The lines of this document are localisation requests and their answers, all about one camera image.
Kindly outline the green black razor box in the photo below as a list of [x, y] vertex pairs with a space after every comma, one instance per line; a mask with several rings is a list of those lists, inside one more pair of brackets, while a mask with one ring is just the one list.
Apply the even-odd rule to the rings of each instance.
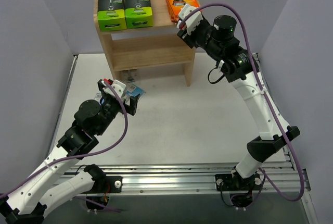
[[125, 0], [125, 19], [128, 29], [153, 26], [150, 0]]
[[97, 20], [101, 32], [127, 29], [124, 0], [98, 0]]

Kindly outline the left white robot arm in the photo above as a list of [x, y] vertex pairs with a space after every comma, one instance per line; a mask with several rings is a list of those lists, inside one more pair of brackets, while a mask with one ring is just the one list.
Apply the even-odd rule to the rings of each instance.
[[71, 179], [54, 185], [71, 167], [93, 152], [101, 136], [121, 113], [135, 115], [140, 94], [133, 95], [119, 80], [98, 81], [100, 100], [84, 101], [74, 114], [72, 126], [59, 139], [42, 164], [15, 189], [1, 195], [1, 215], [7, 223], [42, 223], [58, 206], [81, 193], [106, 192], [111, 185], [97, 165], [87, 165]]

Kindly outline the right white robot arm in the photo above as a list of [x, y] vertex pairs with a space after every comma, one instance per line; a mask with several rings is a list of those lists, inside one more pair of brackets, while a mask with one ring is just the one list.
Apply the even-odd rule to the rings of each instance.
[[204, 49], [216, 61], [216, 66], [240, 94], [257, 125], [259, 136], [247, 143], [248, 152], [235, 167], [236, 174], [245, 179], [286, 145], [285, 138], [292, 141], [300, 135], [300, 130], [283, 118], [274, 103], [268, 103], [271, 97], [264, 89], [257, 64], [234, 36], [236, 24], [228, 15], [218, 16], [209, 24], [197, 12], [186, 20], [185, 29], [177, 35], [189, 47]]

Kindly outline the second left white arm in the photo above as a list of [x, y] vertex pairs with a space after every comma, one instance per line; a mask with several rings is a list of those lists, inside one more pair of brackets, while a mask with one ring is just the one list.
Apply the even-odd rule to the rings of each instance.
[[[135, 115], [138, 97], [131, 96], [126, 102], [127, 85], [119, 80], [103, 79], [98, 81], [101, 92], [100, 101], [94, 99], [83, 102], [74, 114], [72, 127], [58, 141], [57, 147], [63, 147], [69, 156], [88, 154], [97, 144], [97, 136], [102, 135], [118, 113]], [[46, 206], [44, 216], [57, 207], [85, 193], [108, 193], [110, 185], [106, 174], [95, 164], [87, 165], [71, 179], [49, 189], [40, 199]]]

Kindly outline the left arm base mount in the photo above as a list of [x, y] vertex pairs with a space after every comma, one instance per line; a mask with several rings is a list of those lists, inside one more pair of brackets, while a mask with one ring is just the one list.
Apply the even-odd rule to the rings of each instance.
[[107, 194], [107, 193], [121, 193], [122, 192], [122, 177], [111, 175], [108, 176], [97, 165], [88, 165], [83, 169], [84, 172], [88, 172], [94, 181], [92, 188], [85, 193], [93, 194]]

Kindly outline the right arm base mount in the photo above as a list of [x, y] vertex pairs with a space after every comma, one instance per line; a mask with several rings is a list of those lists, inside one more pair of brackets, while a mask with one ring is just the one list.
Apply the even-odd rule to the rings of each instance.
[[260, 175], [255, 173], [249, 178], [243, 179], [239, 175], [216, 174], [216, 189], [218, 191], [253, 191], [259, 190], [262, 186]]

